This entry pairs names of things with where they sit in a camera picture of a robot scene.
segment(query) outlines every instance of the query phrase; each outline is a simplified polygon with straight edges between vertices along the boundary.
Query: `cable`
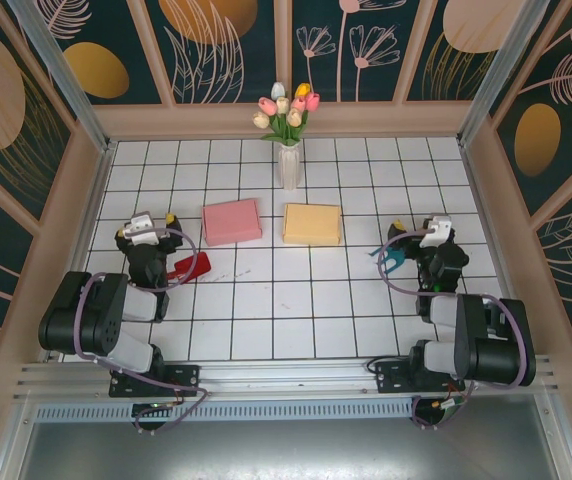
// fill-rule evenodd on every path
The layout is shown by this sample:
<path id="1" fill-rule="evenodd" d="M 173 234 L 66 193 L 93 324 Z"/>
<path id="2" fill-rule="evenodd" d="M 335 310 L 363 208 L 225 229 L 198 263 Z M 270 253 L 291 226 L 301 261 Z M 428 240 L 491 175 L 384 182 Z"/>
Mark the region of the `cable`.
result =
<path id="1" fill-rule="evenodd" d="M 155 229 L 147 230 L 146 232 L 174 233 L 176 235 L 183 237 L 190 244 L 190 246 L 193 250 L 193 263 L 191 264 L 190 268 L 188 269 L 188 274 L 184 277 L 187 279 L 189 277 L 189 275 L 193 272 L 195 265 L 197 264 L 197 247 L 195 246 L 195 242 L 193 242 L 188 235 L 184 234 L 183 232 L 180 232 L 179 230 L 175 230 L 172 228 L 155 228 Z M 97 357 L 96 355 L 86 355 L 82 351 L 81 322 L 82 322 L 82 315 L 83 315 L 83 311 L 84 311 L 84 305 L 86 304 L 86 300 L 88 299 L 88 295 L 90 294 L 91 287 L 93 286 L 93 284 L 95 282 L 97 282 L 100 278 L 104 277 L 105 275 L 106 275 L 106 273 L 102 272 L 102 273 L 96 273 L 95 275 L 91 276 L 88 279 L 88 282 L 86 282 L 86 284 L 84 285 L 82 293 L 79 297 L 79 303 L 77 304 L 77 310 L 75 311 L 75 320 L 74 320 L 74 324 L 73 324 L 73 345 L 75 348 L 75 353 L 80 358 L 82 358 L 84 360 L 91 360 L 91 361 L 97 363 L 98 365 L 101 365 L 101 366 L 103 366 L 109 370 L 117 370 L 120 373 L 123 373 L 125 375 L 128 375 L 129 377 L 134 378 L 135 380 L 139 380 L 141 382 L 148 383 L 150 385 L 154 385 L 154 386 L 161 387 L 161 388 L 167 388 L 167 389 L 173 390 L 175 392 L 177 392 L 177 391 L 200 392 L 202 394 L 202 396 L 199 397 L 199 399 L 193 405 L 191 405 L 182 415 L 180 415 L 176 420 L 173 420 L 172 422 L 166 422 L 164 425 L 162 425 L 160 428 L 158 428 L 155 431 L 162 431 L 164 429 L 170 429 L 174 426 L 177 426 L 182 420 L 184 420 L 186 417 L 188 417 L 204 400 L 206 400 L 206 396 L 208 395 L 208 390 L 206 390 L 205 388 L 202 388 L 202 387 L 185 387 L 185 386 L 175 385 L 172 383 L 160 382 L 160 381 L 154 380 L 152 378 L 144 377 L 143 375 L 140 375 L 137 372 L 133 372 L 131 370 L 127 370 L 125 368 L 122 368 L 119 365 L 113 365 L 112 363 L 106 362 L 105 360 L 100 360 L 100 358 Z M 176 288 L 177 286 L 182 285 L 183 283 L 185 283 L 185 281 L 182 282 L 180 280 L 178 283 L 173 284 L 173 285 L 169 285 L 168 287 L 164 287 L 162 289 L 143 289 L 142 288 L 141 290 L 145 290 L 145 291 L 151 291 L 151 290 L 166 291 L 166 290 L 170 290 L 172 288 Z M 173 408 L 173 407 L 166 407 L 166 406 L 153 407 L 153 408 L 147 408 L 147 409 L 139 412 L 137 417 L 135 417 L 135 427 L 137 428 L 138 432 L 141 433 L 143 431 L 141 425 L 139 424 L 139 420 L 142 418 L 143 415 L 146 415 L 147 413 L 151 413 L 151 412 L 155 412 L 155 411 L 168 410 L 169 408 Z"/>

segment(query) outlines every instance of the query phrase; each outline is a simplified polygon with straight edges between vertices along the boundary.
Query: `enclosure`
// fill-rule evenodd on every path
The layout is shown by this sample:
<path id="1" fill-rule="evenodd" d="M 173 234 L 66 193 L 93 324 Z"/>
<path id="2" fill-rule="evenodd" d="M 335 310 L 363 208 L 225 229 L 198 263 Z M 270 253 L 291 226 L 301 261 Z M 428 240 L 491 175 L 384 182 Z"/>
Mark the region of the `enclosure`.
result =
<path id="1" fill-rule="evenodd" d="M 276 81 L 321 98 L 292 191 L 252 121 Z M 245 199 L 261 238 L 206 243 L 202 208 Z M 339 206 L 340 244 L 284 243 L 287 204 Z M 172 447 L 121 425 L 150 399 L 111 398 L 106 370 L 38 343 L 66 272 L 128 273 L 115 232 L 143 211 L 176 215 L 212 265 L 169 293 L 162 323 L 122 327 L 201 367 L 204 418 Z M 470 257 L 459 293 L 524 302 L 538 372 L 480 387 L 439 433 L 364 368 L 454 338 L 371 257 L 393 222 L 433 214 Z M 411 263 L 389 276 L 416 277 Z M 367 468 L 349 435 L 410 447 Z M 120 448 L 181 478 L 433 478 L 424 448 L 448 478 L 572 478 L 572 0 L 0 0 L 0 479 L 82 478 L 71 465 Z M 255 450 L 280 467 L 250 469 Z M 440 470 L 449 458 L 462 469 Z"/>

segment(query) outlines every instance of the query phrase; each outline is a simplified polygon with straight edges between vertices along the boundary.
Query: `black bracket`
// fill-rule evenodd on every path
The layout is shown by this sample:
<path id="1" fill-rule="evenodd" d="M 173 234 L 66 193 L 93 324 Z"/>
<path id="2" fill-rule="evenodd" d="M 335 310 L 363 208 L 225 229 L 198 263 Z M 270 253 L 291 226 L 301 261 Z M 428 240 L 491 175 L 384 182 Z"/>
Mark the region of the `black bracket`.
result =
<path id="1" fill-rule="evenodd" d="M 199 386 L 199 365 L 164 365 L 164 383 L 177 384 L 182 387 Z M 111 398 L 151 398 L 174 397 L 175 392 L 170 388 L 157 387 L 129 377 L 126 374 L 112 370 L 110 372 L 110 388 L 108 396 Z M 197 392 L 180 392 L 184 397 L 194 397 Z"/>
<path id="2" fill-rule="evenodd" d="M 449 383 L 462 392 L 466 388 L 463 381 L 454 380 L 447 373 L 432 372 L 425 368 L 412 371 L 409 358 L 378 362 L 375 371 L 379 393 L 446 393 Z"/>

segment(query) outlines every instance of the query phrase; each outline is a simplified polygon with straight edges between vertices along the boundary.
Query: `yellow tulip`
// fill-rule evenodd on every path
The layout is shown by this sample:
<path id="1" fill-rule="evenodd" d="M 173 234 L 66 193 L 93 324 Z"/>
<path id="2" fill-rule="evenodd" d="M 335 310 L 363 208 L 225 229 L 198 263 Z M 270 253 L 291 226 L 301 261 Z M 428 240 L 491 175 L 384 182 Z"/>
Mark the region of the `yellow tulip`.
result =
<path id="1" fill-rule="evenodd" d="M 300 83 L 295 91 L 295 98 L 305 97 L 310 93 L 310 83 Z"/>

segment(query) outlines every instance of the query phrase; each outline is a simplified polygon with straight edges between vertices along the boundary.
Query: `white vase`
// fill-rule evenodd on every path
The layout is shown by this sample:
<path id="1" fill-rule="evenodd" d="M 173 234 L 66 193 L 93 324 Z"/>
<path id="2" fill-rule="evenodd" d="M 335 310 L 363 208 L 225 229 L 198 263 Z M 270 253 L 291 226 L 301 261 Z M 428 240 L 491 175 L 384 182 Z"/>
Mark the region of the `white vase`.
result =
<path id="1" fill-rule="evenodd" d="M 295 190 L 299 184 L 301 167 L 299 160 L 299 143 L 292 147 L 280 145 L 279 172 L 284 190 Z"/>

